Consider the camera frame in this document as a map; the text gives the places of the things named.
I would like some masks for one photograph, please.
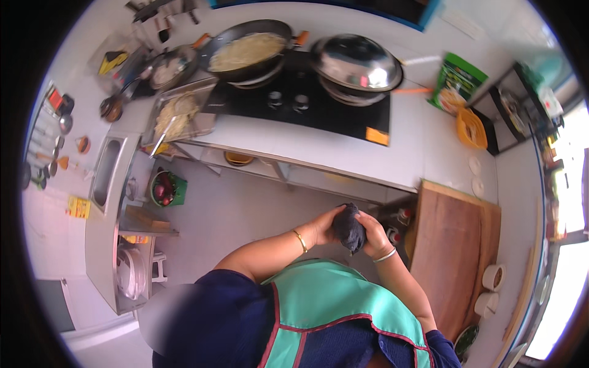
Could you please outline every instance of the baking tray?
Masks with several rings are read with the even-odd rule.
[[[219,81],[216,77],[201,79],[196,82],[188,83],[181,87],[166,91],[156,97],[149,120],[147,123],[147,130],[141,136],[141,146],[146,147],[155,144],[160,137],[155,137],[155,126],[157,121],[155,120],[160,115],[161,109],[164,108],[166,103],[173,98],[182,96],[186,92],[195,92],[194,98],[196,104],[200,110],[203,109],[205,102],[209,98],[209,94],[217,85]],[[215,129],[215,114],[207,114],[205,112],[198,112],[192,119],[190,119],[188,125],[184,128],[180,135],[167,139],[164,142],[172,142],[178,140],[185,140],[192,137],[198,137],[199,135],[205,135],[211,133]]]

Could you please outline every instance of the white plastic stool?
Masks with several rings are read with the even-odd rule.
[[[162,252],[154,253],[153,254],[153,263],[157,263],[157,277],[152,277],[151,282],[153,283],[162,283],[164,281],[168,281],[168,278],[164,276],[164,261],[166,260],[166,255]]]

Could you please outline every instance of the black stovetop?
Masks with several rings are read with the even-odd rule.
[[[304,125],[362,140],[388,145],[391,95],[367,107],[353,107],[334,100],[323,89],[317,74],[311,69],[308,52],[292,51],[285,55],[284,68],[268,85],[256,89],[238,89],[219,82],[212,90],[203,112],[218,115],[239,115]],[[282,105],[269,107],[269,94],[282,94]],[[308,109],[293,109],[295,96],[308,97]],[[378,139],[367,139],[367,132],[384,133]]]

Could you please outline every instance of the yellow plastic basket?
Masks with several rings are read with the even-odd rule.
[[[481,119],[471,109],[460,108],[456,115],[456,130],[458,138],[465,145],[472,148],[486,150],[487,135]]]

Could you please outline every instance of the woman's arm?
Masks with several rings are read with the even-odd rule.
[[[365,244],[363,249],[373,260],[384,257],[393,250],[393,246],[386,237],[385,230],[374,217],[360,211],[356,215],[356,219],[366,228],[368,243]],[[427,333],[436,330],[436,321],[428,297],[403,264],[399,253],[395,253],[384,261],[376,263],[376,269],[383,286],[396,295],[413,313],[421,323],[423,331]]]
[[[331,228],[335,215],[343,211],[345,205],[325,212],[314,220],[297,226],[294,230],[301,235],[307,249],[315,244],[335,241]],[[252,241],[233,252],[215,266],[217,269],[237,271],[257,283],[275,275],[303,254],[303,246],[292,231],[266,239]]]

